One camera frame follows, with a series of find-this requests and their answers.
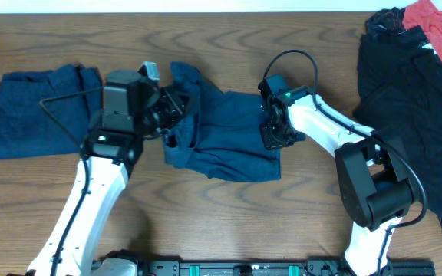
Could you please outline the navy blue denim shorts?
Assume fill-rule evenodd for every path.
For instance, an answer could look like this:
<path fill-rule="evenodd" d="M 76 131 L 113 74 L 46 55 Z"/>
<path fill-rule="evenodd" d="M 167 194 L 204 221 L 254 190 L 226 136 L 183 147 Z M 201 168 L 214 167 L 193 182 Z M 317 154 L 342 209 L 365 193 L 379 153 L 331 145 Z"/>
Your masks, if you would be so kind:
<path fill-rule="evenodd" d="M 163 137 L 165 162 L 231 182 L 281 179 L 280 152 L 264 147 L 262 98 L 222 92 L 194 66 L 170 64 L 173 88 L 194 97 L 189 114 Z"/>

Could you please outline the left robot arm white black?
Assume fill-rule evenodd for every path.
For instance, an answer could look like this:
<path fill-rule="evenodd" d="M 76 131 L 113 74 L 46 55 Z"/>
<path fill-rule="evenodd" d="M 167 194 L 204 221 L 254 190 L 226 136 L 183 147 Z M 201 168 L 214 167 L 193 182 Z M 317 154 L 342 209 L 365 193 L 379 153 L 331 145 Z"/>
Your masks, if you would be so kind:
<path fill-rule="evenodd" d="M 167 135 L 189 112 L 189 94 L 160 87 L 157 66 L 110 72 L 99 88 L 104 108 L 78 147 L 74 185 L 45 246 L 27 275 L 147 275 L 148 263 L 125 251 L 95 252 L 146 140 Z"/>

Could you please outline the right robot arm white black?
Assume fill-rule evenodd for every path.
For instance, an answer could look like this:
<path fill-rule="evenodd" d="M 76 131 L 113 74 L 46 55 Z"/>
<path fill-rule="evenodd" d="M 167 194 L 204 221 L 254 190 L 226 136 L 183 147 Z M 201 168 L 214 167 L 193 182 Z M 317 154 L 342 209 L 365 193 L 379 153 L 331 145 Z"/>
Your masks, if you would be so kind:
<path fill-rule="evenodd" d="M 390 274 L 387 250 L 411 205 L 426 199 L 408 163 L 401 138 L 356 123 L 333 110 L 314 89 L 291 89 L 280 74 L 258 86 L 269 115 L 260 132 L 267 150 L 292 146 L 309 136 L 335 159 L 345 211 L 353 221 L 340 274 Z"/>

